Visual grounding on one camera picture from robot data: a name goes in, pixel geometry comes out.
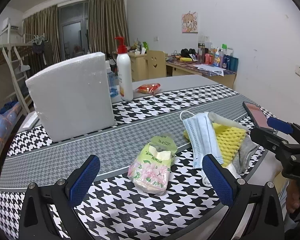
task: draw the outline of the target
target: black and white pattern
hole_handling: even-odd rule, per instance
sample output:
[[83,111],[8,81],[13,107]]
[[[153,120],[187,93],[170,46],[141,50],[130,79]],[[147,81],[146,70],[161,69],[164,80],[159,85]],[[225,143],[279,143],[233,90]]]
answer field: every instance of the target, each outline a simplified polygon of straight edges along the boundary
[[[137,98],[132,102],[115,103],[113,104],[113,112],[117,124],[122,125],[234,95],[238,95],[238,93],[223,85],[204,86],[164,92],[154,96]],[[54,142],[44,127],[40,125],[29,131],[18,133],[13,139],[7,155],[18,155],[52,144]]]
[[[211,87],[216,92],[207,91],[207,88],[211,90]],[[222,85],[203,87],[199,90],[201,92],[198,92],[198,88],[166,92],[134,102],[115,104],[113,108],[116,120],[119,125],[131,123],[237,94]],[[265,109],[261,109],[267,117],[272,116]],[[254,127],[248,116],[238,122],[250,129]],[[45,146],[39,145],[37,141],[46,145],[52,144],[47,140],[49,137],[43,127],[34,128],[30,132],[28,142],[34,145],[33,149]],[[28,146],[19,147],[17,142],[24,140],[25,137],[21,139],[21,136],[27,136],[30,132],[18,134],[15,145],[11,146],[11,155],[29,151]],[[20,152],[14,154],[13,147],[20,149]],[[264,152],[263,147],[259,147],[250,160],[248,170],[241,174],[243,178],[253,169]],[[142,192],[135,188],[127,174],[122,174],[94,182],[83,202],[75,210],[89,228],[89,232],[98,239],[148,240],[172,235],[208,213],[219,203],[213,188],[202,184],[200,170],[192,169],[192,161],[191,148],[176,154],[175,164],[171,167],[170,182],[163,196]],[[0,192],[0,228],[15,239],[18,238],[18,221],[24,195],[25,193]],[[60,235],[69,238],[53,205],[50,206],[50,211]]]
[[[267,117],[273,116],[262,110]],[[238,122],[249,127],[249,131],[254,127],[249,116]],[[253,169],[264,152],[264,148],[259,146],[251,157],[249,168],[241,174],[242,178]],[[127,178],[127,174],[122,174],[93,183],[75,210],[89,227],[90,233],[101,236],[101,239],[161,239],[171,235],[219,203],[215,191],[202,184],[200,170],[192,169],[192,160],[191,148],[176,154],[170,183],[163,196],[140,191]],[[18,220],[24,195],[0,192],[0,227],[13,238],[18,238]],[[53,205],[50,211],[60,235],[69,238]]]

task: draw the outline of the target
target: phone screen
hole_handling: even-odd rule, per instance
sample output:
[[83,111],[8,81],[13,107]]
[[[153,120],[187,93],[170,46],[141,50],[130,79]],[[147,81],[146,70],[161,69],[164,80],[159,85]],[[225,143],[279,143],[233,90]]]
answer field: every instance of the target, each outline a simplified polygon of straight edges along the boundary
[[263,114],[263,112],[261,111],[261,109],[258,106],[256,106],[255,104],[247,103],[247,102],[245,102],[245,105],[250,110],[250,112],[251,112],[254,120],[256,120],[258,126],[273,130],[272,127],[268,126],[268,124],[267,124],[268,119]]

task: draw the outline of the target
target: wooden chair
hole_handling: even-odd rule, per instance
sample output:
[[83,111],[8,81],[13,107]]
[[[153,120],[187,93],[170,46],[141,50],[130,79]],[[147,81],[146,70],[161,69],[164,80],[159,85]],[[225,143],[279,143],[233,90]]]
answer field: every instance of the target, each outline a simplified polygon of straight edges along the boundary
[[149,79],[167,76],[166,58],[163,51],[147,50]]

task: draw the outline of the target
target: light switch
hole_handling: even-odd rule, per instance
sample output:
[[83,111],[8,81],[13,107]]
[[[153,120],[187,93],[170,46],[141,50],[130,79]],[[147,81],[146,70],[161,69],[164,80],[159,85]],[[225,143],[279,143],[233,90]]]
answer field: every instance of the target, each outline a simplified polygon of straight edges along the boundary
[[298,76],[300,76],[300,66],[296,65],[295,72]]

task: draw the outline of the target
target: anime poster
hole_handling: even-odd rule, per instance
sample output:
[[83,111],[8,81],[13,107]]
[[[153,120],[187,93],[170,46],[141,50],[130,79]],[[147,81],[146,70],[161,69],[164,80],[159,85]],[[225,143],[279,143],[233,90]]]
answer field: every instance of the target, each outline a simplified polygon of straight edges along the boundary
[[198,33],[198,13],[188,12],[182,15],[182,32]]

